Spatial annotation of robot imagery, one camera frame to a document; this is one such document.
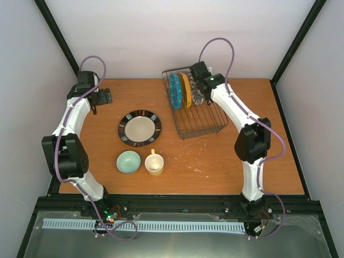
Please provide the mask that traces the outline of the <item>white blue striped plate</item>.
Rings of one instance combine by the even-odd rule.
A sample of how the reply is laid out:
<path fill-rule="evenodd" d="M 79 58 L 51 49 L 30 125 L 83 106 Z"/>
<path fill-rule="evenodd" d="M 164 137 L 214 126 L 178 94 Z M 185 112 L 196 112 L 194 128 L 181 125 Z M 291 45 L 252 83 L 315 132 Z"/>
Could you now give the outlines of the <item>white blue striped plate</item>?
<path fill-rule="evenodd" d="M 192 75 L 190 75 L 190 77 L 189 77 L 189 82 L 190 82 L 192 101 L 193 101 L 195 106 L 200 106 L 204 101 L 204 97 L 196 89 L 196 82 L 195 82 L 194 78 L 192 77 Z"/>

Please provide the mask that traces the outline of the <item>orange polka dot plate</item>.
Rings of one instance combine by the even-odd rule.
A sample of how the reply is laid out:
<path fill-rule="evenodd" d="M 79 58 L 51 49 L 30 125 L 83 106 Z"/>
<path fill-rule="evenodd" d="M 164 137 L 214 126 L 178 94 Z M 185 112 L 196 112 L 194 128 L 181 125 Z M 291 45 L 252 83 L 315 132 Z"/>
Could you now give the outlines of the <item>orange polka dot plate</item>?
<path fill-rule="evenodd" d="M 183 91 L 183 106 L 185 109 L 191 107 L 192 104 L 192 94 L 191 94 L 191 86 L 188 76 L 185 73 L 179 74 L 182 91 Z"/>

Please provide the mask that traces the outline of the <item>teal polka dot plate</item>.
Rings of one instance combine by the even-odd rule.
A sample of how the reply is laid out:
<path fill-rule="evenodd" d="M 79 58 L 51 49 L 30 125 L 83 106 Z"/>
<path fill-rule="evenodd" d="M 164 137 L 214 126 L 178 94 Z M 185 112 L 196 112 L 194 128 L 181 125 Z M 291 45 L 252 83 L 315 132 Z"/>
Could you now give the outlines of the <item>teal polka dot plate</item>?
<path fill-rule="evenodd" d="M 170 101 L 174 110 L 182 105 L 183 95 L 180 78 L 177 74 L 170 74 L 169 78 Z"/>

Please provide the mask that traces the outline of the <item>dark wire dish rack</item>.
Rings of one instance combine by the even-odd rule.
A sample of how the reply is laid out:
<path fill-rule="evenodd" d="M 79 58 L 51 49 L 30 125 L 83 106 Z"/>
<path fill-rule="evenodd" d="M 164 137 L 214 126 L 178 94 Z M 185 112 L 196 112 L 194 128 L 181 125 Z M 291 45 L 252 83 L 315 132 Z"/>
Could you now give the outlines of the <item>dark wire dish rack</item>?
<path fill-rule="evenodd" d="M 200 106 L 195 106 L 192 101 L 191 107 L 185 109 L 182 101 L 182 105 L 178 110 L 173 109 L 169 90 L 169 78 L 172 73 L 178 76 L 180 73 L 185 73 L 188 78 L 192 74 L 188 67 L 174 68 L 162 72 L 165 92 L 179 137 L 184 140 L 220 132 L 228 124 L 228 117 L 216 103 L 207 104 L 204 100 Z"/>

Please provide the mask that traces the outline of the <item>black bottom plate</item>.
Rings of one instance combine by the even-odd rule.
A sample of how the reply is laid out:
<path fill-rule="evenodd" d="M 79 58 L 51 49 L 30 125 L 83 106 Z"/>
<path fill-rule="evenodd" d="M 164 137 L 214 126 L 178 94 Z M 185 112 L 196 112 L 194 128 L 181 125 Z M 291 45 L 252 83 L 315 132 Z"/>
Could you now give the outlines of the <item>black bottom plate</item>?
<path fill-rule="evenodd" d="M 148 110 L 126 114 L 118 124 L 120 140 L 131 147 L 144 147 L 158 139 L 162 131 L 160 118 Z"/>

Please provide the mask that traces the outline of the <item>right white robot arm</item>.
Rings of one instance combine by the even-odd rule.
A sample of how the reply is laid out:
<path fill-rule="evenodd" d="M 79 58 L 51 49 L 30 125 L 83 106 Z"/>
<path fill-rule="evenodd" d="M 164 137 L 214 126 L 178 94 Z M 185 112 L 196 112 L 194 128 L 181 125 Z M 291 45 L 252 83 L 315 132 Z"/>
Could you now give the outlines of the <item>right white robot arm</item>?
<path fill-rule="evenodd" d="M 253 113 L 222 74 L 212 75 L 203 61 L 190 67 L 196 93 L 216 103 L 231 119 L 239 135 L 234 151 L 243 165 L 240 206 L 250 216 L 263 206 L 263 161 L 271 145 L 271 122 Z"/>

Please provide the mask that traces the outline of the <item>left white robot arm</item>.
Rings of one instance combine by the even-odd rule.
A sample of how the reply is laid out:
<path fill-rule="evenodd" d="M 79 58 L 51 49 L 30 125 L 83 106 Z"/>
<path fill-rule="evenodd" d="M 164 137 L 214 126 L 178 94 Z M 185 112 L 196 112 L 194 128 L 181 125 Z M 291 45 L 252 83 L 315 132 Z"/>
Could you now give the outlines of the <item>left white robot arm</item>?
<path fill-rule="evenodd" d="M 70 183 L 86 201 L 93 200 L 93 210 L 107 216 L 112 203 L 104 198 L 106 189 L 98 183 L 89 170 L 89 158 L 80 141 L 81 130 L 89 112 L 97 114 L 96 107 L 112 103 L 110 89 L 96 89 L 100 82 L 92 71 L 79 71 L 77 83 L 67 95 L 63 117 L 50 136 L 41 144 L 49 172 L 63 183 Z"/>

